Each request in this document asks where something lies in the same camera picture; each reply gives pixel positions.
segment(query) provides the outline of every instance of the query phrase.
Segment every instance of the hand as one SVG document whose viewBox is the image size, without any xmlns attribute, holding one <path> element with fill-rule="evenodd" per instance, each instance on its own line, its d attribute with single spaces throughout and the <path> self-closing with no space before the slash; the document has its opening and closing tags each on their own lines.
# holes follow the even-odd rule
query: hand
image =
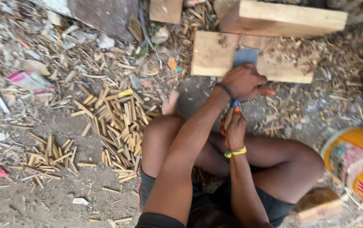
<svg viewBox="0 0 363 228">
<path fill-rule="evenodd" d="M 228 125 L 225 134 L 225 145 L 229 149 L 244 148 L 246 123 L 247 121 L 244 116 L 242 116 L 239 107 L 235 107 L 234 112 L 232 113 L 231 122 Z"/>
<path fill-rule="evenodd" d="M 260 75 L 252 63 L 246 63 L 231 69 L 222 80 L 222 83 L 236 99 L 274 94 L 272 89 L 262 88 L 266 82 L 267 78 Z"/>
</svg>

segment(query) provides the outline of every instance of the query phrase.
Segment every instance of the bare foot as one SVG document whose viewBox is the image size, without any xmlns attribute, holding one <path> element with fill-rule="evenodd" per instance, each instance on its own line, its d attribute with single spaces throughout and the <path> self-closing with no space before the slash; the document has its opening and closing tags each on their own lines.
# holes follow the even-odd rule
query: bare foot
<svg viewBox="0 0 363 228">
<path fill-rule="evenodd" d="M 176 114 L 176 104 L 179 99 L 180 93 L 177 90 L 172 90 L 169 97 L 163 101 L 162 104 L 162 114 L 164 115 L 175 115 Z"/>
</svg>

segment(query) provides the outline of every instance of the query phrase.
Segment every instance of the plastic bucket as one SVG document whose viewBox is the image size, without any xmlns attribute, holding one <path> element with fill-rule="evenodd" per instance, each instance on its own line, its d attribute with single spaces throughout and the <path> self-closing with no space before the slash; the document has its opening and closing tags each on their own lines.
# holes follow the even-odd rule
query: plastic bucket
<svg viewBox="0 0 363 228">
<path fill-rule="evenodd" d="M 363 128 L 345 129 L 321 149 L 326 169 L 363 201 Z"/>
</svg>

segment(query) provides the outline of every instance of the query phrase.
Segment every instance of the colorful string bracelet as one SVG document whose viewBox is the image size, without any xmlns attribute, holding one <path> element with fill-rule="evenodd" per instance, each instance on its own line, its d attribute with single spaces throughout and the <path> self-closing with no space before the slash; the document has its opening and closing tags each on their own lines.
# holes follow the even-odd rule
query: colorful string bracelet
<svg viewBox="0 0 363 228">
<path fill-rule="evenodd" d="M 245 146 L 242 149 L 227 150 L 224 155 L 227 158 L 231 158 L 232 155 L 239 155 L 239 154 L 244 154 L 244 153 L 246 153 L 246 147 Z"/>
</svg>

